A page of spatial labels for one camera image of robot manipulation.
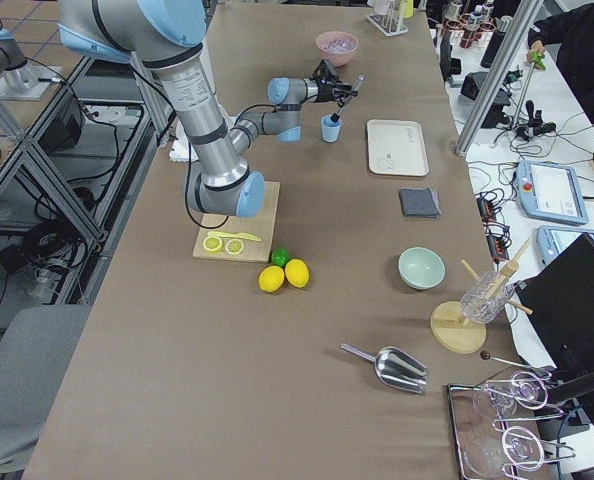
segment dark gray napkin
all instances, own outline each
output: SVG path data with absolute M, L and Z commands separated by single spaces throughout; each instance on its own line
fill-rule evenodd
M 437 192 L 430 187 L 399 190 L 401 210 L 406 217 L 439 218 Z

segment pink bowl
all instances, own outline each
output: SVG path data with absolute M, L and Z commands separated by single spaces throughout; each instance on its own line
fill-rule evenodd
M 322 59 L 330 60 L 335 67 L 347 64 L 355 56 L 359 40 L 346 32 L 325 32 L 315 40 Z

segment white tray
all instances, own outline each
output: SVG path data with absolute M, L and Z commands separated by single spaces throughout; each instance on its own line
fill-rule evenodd
M 378 175 L 428 174 L 421 125 L 405 120 L 369 120 L 368 168 Z

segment table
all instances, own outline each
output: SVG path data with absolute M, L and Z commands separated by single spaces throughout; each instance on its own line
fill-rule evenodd
M 470 72 L 485 71 L 480 65 L 481 56 L 486 47 L 485 39 L 481 44 L 475 44 L 469 49 L 457 45 L 453 48 L 453 56 L 462 61 L 462 74 L 455 77 L 454 83 L 459 85 L 463 77 Z M 517 52 L 515 65 L 527 72 L 528 65 L 525 62 L 527 46 Z M 544 58 L 545 71 L 535 71 L 528 86 L 526 100 L 532 99 L 536 109 L 543 109 L 544 121 L 554 121 L 557 124 L 557 131 L 562 137 L 555 138 L 546 136 L 531 139 L 529 145 L 537 145 L 542 149 L 543 158 L 535 159 L 525 155 L 526 159 L 537 161 L 552 161 L 555 163 L 572 165 L 580 178 L 582 193 L 587 196 L 594 196 L 594 169 L 590 162 L 583 160 L 590 159 L 594 151 L 594 129 L 566 81 L 557 69 L 553 58 L 546 54 Z M 451 87 L 447 84 L 447 93 L 450 97 L 451 108 L 455 118 L 456 126 L 461 128 L 472 109 L 474 102 L 460 95 L 460 87 Z M 520 91 L 513 92 L 513 99 L 519 98 Z M 507 107 L 505 112 L 513 116 L 515 106 Z M 482 129 L 478 132 L 475 142 L 468 151 L 466 160 L 471 166 L 471 180 L 473 190 L 479 193 L 482 190 L 502 188 L 509 197 L 510 188 L 500 183 L 496 165 L 517 162 L 521 160 L 518 153 L 511 151 L 510 140 L 514 134 L 502 135 L 500 130 Z M 481 175 L 485 171 L 490 177 Z M 586 209 L 590 221 L 584 228 L 594 229 L 594 202 L 586 201 Z M 511 227 L 513 245 L 509 248 L 512 256 L 527 238 L 534 238 L 535 230 L 540 225 L 561 225 L 552 222 L 545 222 L 529 218 L 516 202 L 507 202 L 502 207 L 503 222 Z M 536 242 L 522 256 L 520 269 L 513 277 L 514 280 L 531 278 L 538 275 L 544 268 Z M 513 336 L 517 351 L 532 365 L 552 364 L 552 360 L 546 353 L 541 341 L 537 338 L 527 316 L 524 313 L 512 313 L 517 315 L 513 323 Z M 582 432 L 566 438 L 566 442 L 577 451 L 577 457 L 562 463 L 564 473 L 577 471 L 594 466 L 594 426 L 587 432 Z
M 304 259 L 303 290 L 262 293 L 263 265 L 193 259 L 196 227 L 180 195 L 184 165 L 155 158 L 55 401 L 25 480 L 455 478 L 444 385 L 498 370 L 445 350 L 429 327 L 439 303 L 472 280 L 466 258 L 490 259 L 426 18 L 386 38 L 363 8 L 220 5 L 208 43 L 220 102 L 230 112 L 264 101 L 267 81 L 306 77 L 317 34 L 359 38 L 340 68 L 366 81 L 335 144 L 321 141 L 331 105 L 306 105 L 302 141 L 261 138 L 246 156 L 281 190 L 274 245 Z M 369 173 L 366 122 L 419 122 L 425 178 Z M 438 220 L 404 218 L 397 190 L 438 190 Z M 398 278 L 405 248 L 423 245 L 447 267 L 437 288 Z M 395 345 L 429 368 L 425 396 L 389 390 L 372 367 L 339 349 Z M 485 345 L 514 358 L 503 322 Z

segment yellow knife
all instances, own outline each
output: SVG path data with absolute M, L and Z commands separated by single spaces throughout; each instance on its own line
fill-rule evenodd
M 239 233 L 228 233 L 220 232 L 218 230 L 209 230 L 206 234 L 207 237 L 221 237 L 221 238 L 241 238 L 242 240 L 252 240 L 253 242 L 261 242 L 261 238 L 252 233 L 239 232 Z

